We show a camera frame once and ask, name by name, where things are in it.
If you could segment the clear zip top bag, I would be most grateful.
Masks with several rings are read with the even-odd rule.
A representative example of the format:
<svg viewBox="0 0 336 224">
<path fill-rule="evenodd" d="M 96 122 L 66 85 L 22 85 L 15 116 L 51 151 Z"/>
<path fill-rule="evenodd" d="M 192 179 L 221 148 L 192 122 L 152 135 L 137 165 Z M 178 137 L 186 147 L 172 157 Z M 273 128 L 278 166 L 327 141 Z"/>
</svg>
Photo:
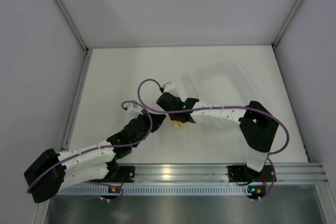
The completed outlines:
<svg viewBox="0 0 336 224">
<path fill-rule="evenodd" d="M 182 122 L 179 122 L 179 121 L 176 121 L 176 120 L 172 120 L 171 121 L 173 127 L 175 129 L 184 129 L 186 128 L 186 123 L 182 123 Z"/>
</svg>

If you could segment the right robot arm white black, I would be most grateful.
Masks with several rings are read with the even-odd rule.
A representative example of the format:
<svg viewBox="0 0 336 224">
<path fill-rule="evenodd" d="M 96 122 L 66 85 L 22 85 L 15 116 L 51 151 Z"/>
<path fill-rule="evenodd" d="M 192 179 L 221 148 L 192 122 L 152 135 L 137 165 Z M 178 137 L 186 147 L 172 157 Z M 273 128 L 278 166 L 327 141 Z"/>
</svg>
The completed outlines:
<svg viewBox="0 0 336 224">
<path fill-rule="evenodd" d="M 279 122 L 261 103 L 250 101 L 241 109 L 214 105 L 197 98 L 181 98 L 164 92 L 156 104 L 169 113 L 173 121 L 208 124 L 240 129 L 249 146 L 245 174 L 258 180 L 264 174 L 264 165 L 277 133 Z"/>
</svg>

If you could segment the yellow fake lemon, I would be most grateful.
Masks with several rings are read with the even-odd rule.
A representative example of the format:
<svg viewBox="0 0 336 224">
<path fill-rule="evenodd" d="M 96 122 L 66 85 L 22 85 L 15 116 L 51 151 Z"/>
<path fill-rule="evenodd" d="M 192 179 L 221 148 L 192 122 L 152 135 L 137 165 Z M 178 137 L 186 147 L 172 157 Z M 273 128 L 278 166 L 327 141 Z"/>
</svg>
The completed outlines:
<svg viewBox="0 0 336 224">
<path fill-rule="evenodd" d="M 176 121 L 176 120 L 172 120 L 171 122 L 175 127 L 181 127 L 183 125 L 182 122 L 179 122 L 179 121 Z"/>
</svg>

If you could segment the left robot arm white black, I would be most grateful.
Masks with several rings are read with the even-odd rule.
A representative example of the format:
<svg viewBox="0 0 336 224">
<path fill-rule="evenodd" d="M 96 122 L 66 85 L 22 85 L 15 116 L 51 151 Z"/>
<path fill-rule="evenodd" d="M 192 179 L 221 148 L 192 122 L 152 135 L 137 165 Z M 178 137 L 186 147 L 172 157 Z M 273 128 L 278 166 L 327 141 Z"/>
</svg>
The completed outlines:
<svg viewBox="0 0 336 224">
<path fill-rule="evenodd" d="M 162 114 L 140 114 L 120 132 L 93 146 L 77 151 L 45 150 L 24 172 L 28 194 L 35 203 L 42 203 L 72 185 L 116 180 L 117 161 L 131 154 L 149 133 L 157 131 L 165 118 Z"/>
</svg>

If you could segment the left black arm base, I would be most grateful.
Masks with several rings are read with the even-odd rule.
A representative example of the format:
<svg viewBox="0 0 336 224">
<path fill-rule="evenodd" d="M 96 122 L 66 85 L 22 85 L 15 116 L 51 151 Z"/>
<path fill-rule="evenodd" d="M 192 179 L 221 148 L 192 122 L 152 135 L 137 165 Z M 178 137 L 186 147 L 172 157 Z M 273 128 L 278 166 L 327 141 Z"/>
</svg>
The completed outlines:
<svg viewBox="0 0 336 224">
<path fill-rule="evenodd" d="M 134 166 L 119 166 L 110 168 L 103 180 L 106 183 L 133 183 L 134 175 Z"/>
</svg>

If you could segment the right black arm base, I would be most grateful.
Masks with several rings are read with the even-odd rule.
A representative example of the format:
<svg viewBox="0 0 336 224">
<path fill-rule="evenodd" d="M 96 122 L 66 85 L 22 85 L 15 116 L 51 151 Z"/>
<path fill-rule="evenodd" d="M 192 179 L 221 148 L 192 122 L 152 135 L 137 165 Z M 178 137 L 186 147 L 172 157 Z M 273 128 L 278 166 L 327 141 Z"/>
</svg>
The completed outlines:
<svg viewBox="0 0 336 224">
<path fill-rule="evenodd" d="M 248 172 L 246 165 L 230 165 L 228 169 L 228 177 L 230 182 L 251 183 L 253 177 Z"/>
</svg>

